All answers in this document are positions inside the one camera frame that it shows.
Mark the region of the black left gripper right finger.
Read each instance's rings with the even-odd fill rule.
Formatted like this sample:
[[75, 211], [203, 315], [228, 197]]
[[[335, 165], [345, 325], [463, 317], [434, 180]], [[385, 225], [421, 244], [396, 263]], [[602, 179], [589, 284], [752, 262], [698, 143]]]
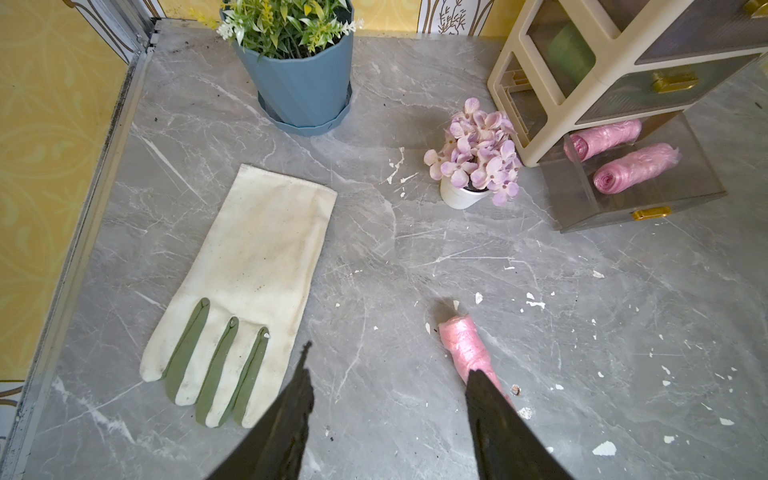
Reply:
[[466, 384], [468, 420], [478, 476], [492, 479], [569, 479], [485, 372], [472, 370]]

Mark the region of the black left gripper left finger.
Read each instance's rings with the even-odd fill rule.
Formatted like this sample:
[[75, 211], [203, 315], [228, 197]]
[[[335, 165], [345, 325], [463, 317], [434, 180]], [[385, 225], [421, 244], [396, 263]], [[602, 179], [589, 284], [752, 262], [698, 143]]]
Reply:
[[310, 370], [305, 366], [311, 347], [311, 342], [303, 345], [286, 388], [237, 448], [208, 476], [210, 480], [300, 477], [315, 402]]

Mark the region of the pink trash bag roll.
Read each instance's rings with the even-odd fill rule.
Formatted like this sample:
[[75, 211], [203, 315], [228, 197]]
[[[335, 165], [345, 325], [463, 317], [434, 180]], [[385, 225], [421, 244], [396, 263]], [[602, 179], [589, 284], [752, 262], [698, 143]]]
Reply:
[[667, 143], [653, 144], [601, 166], [593, 176], [593, 185], [602, 194], [618, 194], [658, 177], [676, 167], [681, 159], [678, 148]]
[[469, 377], [473, 371], [482, 372], [503, 400], [514, 407], [509, 395], [494, 370], [491, 356], [470, 316], [455, 316], [438, 326], [443, 347], [449, 353], [457, 374], [466, 387], [465, 395], [472, 395]]
[[614, 147], [635, 142], [641, 131], [639, 119], [580, 130], [564, 140], [564, 154], [571, 161], [584, 162]]

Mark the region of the green trash bag roll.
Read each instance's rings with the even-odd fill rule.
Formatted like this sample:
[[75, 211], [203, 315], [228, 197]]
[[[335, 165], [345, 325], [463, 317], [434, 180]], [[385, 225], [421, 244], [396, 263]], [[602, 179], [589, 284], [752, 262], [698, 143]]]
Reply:
[[563, 90], [578, 85], [596, 62], [594, 53], [573, 23], [566, 24], [552, 38], [544, 59]]

